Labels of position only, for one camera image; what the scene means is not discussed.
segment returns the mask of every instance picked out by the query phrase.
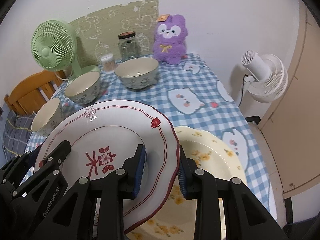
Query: green desk fan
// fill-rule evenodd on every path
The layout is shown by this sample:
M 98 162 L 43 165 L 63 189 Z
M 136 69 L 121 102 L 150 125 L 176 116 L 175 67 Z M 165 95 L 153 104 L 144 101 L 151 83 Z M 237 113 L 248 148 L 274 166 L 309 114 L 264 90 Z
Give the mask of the green desk fan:
M 31 40 L 31 52 L 35 61 L 44 69 L 59 71 L 70 64 L 74 75 L 69 81 L 89 71 L 100 71 L 91 65 L 81 69 L 77 60 L 75 29 L 64 21 L 49 20 L 38 26 Z

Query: fan grille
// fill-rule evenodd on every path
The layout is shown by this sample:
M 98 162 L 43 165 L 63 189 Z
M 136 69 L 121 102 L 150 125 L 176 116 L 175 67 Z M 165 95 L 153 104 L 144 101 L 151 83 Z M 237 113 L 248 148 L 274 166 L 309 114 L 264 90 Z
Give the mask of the fan grille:
M 252 50 L 248 50 L 246 53 L 244 53 L 241 57 L 241 63 L 243 65 L 250 64 L 254 59 L 255 53 Z
M 67 67 L 75 53 L 75 38 L 68 27 L 50 20 L 38 26 L 31 40 L 35 61 L 44 69 L 58 71 Z
M 253 82 L 248 91 L 256 101 L 268 103 L 283 94 L 288 84 L 288 74 L 281 60 L 275 55 L 265 54 L 261 59 L 270 67 L 270 76 L 264 82 Z

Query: wooden chair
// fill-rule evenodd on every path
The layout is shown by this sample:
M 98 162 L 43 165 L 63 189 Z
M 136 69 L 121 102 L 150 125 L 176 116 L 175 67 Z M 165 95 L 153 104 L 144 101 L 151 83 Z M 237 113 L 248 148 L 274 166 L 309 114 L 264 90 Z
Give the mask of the wooden chair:
M 66 78 L 63 71 L 58 71 L 56 74 L 61 78 Z M 54 72 L 47 70 L 33 74 L 21 81 L 13 89 L 10 96 L 6 95 L 4 97 L 4 101 L 11 110 L 19 115 L 38 112 L 46 103 L 39 88 L 43 90 L 48 99 L 50 99 L 55 92 L 50 82 L 60 86 L 63 81 L 57 78 Z

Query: ceramic bowl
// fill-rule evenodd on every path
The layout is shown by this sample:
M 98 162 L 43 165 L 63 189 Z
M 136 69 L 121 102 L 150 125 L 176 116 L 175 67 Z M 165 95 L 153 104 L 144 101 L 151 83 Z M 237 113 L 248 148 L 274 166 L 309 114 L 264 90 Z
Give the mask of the ceramic bowl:
M 157 83 L 158 65 L 154 58 L 133 58 L 117 66 L 115 74 L 126 87 L 142 89 Z
M 100 73 L 90 71 L 73 80 L 64 91 L 67 98 L 79 105 L 92 102 L 100 90 Z
M 38 111 L 31 124 L 31 131 L 47 137 L 64 119 L 59 98 L 52 98 Z

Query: table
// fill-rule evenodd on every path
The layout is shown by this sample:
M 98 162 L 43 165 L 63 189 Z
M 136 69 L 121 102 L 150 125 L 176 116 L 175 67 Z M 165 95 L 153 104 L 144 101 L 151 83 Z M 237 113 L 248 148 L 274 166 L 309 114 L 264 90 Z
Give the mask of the table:
M 114 73 L 103 70 L 100 79 L 100 93 L 91 104 L 112 99 L 139 101 L 161 111 L 173 126 L 207 130 L 223 140 L 238 155 L 250 190 L 276 219 L 273 191 L 258 144 L 238 106 L 199 55 L 188 53 L 179 65 L 160 63 L 158 83 L 143 90 L 128 89 Z M 66 98 L 66 86 L 67 82 L 63 82 L 52 97 L 60 98 L 68 117 L 87 105 L 80 106 Z M 32 134 L 26 151 L 33 151 L 44 140 Z

